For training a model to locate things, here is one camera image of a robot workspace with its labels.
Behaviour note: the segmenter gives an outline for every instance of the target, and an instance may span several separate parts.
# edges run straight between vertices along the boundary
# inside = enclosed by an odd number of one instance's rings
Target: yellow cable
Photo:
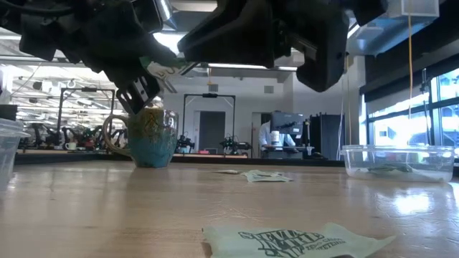
[[[411,99],[413,96],[413,56],[412,56],[412,32],[411,32],[411,7],[412,0],[410,0],[410,7],[408,9],[408,55],[410,63],[410,102],[408,103],[408,120],[411,120]]]
[[[351,94],[349,90],[349,56],[346,57],[347,77],[347,116],[349,117],[349,145],[352,145],[352,123],[351,123]]]
[[[209,81],[207,82],[207,85],[211,85],[212,84],[212,68],[209,68]]]

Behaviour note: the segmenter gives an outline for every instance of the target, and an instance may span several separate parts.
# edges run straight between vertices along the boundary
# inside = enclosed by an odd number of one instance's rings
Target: table
[[[219,169],[283,171],[248,183]],[[342,168],[93,161],[17,166],[0,197],[0,252],[17,257],[208,257],[204,225],[318,230],[334,222],[397,239],[372,257],[456,257],[459,185],[348,178]]]
[[[302,152],[287,152],[287,151],[268,151],[262,153],[262,158],[269,158],[269,159],[296,159],[296,160],[301,160],[303,159],[303,153]]]
[[[248,158],[244,155],[222,155],[222,154],[196,154],[196,153],[174,153],[174,157],[186,158]]]
[[[19,149],[16,152],[17,154],[67,154],[67,150],[30,150],[26,149],[26,152],[24,150]]]

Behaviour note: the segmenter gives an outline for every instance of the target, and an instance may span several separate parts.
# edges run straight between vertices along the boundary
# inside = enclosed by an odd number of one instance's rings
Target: blue mug
[[[114,146],[107,127],[113,118],[128,127],[128,148]],[[177,144],[179,115],[159,108],[145,108],[129,118],[109,115],[103,123],[105,144],[115,153],[130,156],[137,167],[164,168],[171,162]]]

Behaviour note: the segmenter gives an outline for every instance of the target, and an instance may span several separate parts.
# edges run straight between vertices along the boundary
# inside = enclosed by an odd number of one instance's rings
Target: plastic bin
[[[13,174],[14,156],[19,139],[30,137],[21,122],[0,118],[0,191],[4,191]]]
[[[346,145],[341,153],[354,178],[449,182],[453,177],[452,147]]]

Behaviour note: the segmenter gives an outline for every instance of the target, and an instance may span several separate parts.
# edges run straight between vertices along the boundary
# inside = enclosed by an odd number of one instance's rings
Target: doorway
[[[216,148],[223,153],[219,144],[224,140],[225,112],[201,111],[199,118],[199,149]]]

